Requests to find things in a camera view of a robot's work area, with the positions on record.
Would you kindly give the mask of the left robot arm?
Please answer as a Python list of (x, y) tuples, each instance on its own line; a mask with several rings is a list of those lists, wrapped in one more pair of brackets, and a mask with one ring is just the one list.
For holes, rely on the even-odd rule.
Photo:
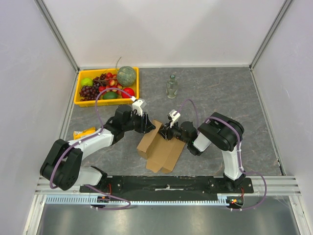
[(129, 105), (120, 105), (103, 128), (94, 133), (72, 141), (56, 140), (41, 166), (40, 175), (51, 182), (51, 188), (65, 191), (73, 186), (90, 185), (96, 192), (103, 192), (108, 185), (107, 173), (95, 166), (82, 167), (82, 160), (116, 144), (125, 132), (147, 134), (155, 128), (146, 112), (138, 114)]

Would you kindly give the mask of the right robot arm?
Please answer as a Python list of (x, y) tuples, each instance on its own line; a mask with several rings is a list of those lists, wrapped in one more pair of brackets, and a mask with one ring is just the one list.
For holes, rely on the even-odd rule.
[(177, 139), (187, 144), (195, 156), (201, 155), (210, 145), (218, 147), (224, 160), (224, 187), (234, 193), (242, 186), (245, 170), (241, 160), (241, 141), (244, 127), (237, 121), (214, 112), (198, 128), (190, 121), (178, 124), (179, 115), (173, 110), (170, 122), (163, 125), (158, 133), (166, 140)]

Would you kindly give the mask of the brown cardboard box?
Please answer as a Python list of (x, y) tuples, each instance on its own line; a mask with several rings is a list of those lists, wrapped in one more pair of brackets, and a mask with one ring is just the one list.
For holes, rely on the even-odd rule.
[(153, 120), (152, 124), (156, 128), (143, 136), (137, 146), (137, 152), (140, 157), (146, 160), (146, 169), (154, 173), (159, 171), (170, 173), (176, 166), (185, 143), (175, 138), (164, 139), (158, 133), (162, 123)]

